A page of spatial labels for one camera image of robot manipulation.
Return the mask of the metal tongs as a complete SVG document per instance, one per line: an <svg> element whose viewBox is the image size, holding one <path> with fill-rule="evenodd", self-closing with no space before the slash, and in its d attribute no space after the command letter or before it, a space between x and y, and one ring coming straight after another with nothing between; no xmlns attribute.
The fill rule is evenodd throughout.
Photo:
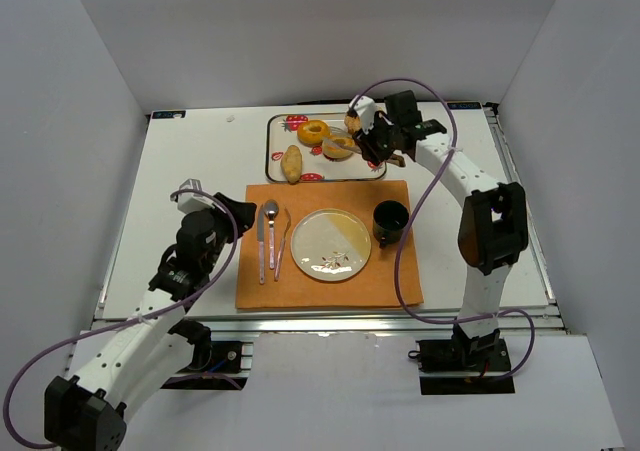
<svg viewBox="0 0 640 451"><path fill-rule="evenodd" d="M352 136L348 133L329 134L322 138L322 153L329 159L344 160L352 155L364 157L362 150L357 146ZM406 166L405 159L397 154L393 154L389 159L379 163L367 160L367 163L374 169L382 165L392 165L399 168Z"/></svg>

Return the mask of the yellow ring donut front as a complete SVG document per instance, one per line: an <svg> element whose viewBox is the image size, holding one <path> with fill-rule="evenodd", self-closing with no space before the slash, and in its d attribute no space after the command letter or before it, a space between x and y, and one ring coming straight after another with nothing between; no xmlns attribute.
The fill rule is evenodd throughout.
<svg viewBox="0 0 640 451"><path fill-rule="evenodd" d="M348 135L332 134L322 142L323 154L331 159L345 159L353 154L354 140Z"/></svg>

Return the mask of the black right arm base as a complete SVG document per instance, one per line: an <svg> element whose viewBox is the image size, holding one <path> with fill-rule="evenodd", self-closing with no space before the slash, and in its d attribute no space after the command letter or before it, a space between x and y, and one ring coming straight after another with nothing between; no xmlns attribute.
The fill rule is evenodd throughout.
<svg viewBox="0 0 640 451"><path fill-rule="evenodd" d="M471 339L455 328L449 339L418 341L407 357L417 364L423 396L515 393L508 348L498 329Z"/></svg>

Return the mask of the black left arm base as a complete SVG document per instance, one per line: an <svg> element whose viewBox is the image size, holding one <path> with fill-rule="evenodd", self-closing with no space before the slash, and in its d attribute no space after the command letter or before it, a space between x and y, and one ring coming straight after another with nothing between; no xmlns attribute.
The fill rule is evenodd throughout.
<svg viewBox="0 0 640 451"><path fill-rule="evenodd" d="M197 321L183 320L168 333L181 336L191 348L188 365L162 386L168 390L241 391L248 380L252 348L248 342L212 337Z"/></svg>

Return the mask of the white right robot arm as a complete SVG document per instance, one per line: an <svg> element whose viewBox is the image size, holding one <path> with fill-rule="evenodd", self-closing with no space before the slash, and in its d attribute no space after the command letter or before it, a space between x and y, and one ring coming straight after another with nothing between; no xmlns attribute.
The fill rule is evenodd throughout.
<svg viewBox="0 0 640 451"><path fill-rule="evenodd" d="M529 243L526 196L516 183L502 183L471 161L457 146L457 127L426 120L411 91L389 95L378 108L369 97L348 108L358 127L353 139L363 158L380 164L396 153L432 172L461 207L457 236L467 265L461 308L452 340L472 355L499 340L498 313L506 279Z"/></svg>

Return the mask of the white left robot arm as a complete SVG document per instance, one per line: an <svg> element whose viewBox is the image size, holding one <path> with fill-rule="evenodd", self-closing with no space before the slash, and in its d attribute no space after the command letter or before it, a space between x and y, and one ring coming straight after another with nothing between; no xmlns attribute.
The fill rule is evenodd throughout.
<svg viewBox="0 0 640 451"><path fill-rule="evenodd" d="M173 195L184 216L131 318L68 378L44 394L44 436L64 450L116 450L129 420L181 370L205 370L211 331L187 319L211 284L226 245L254 225L257 206L221 193L185 189Z"/></svg>

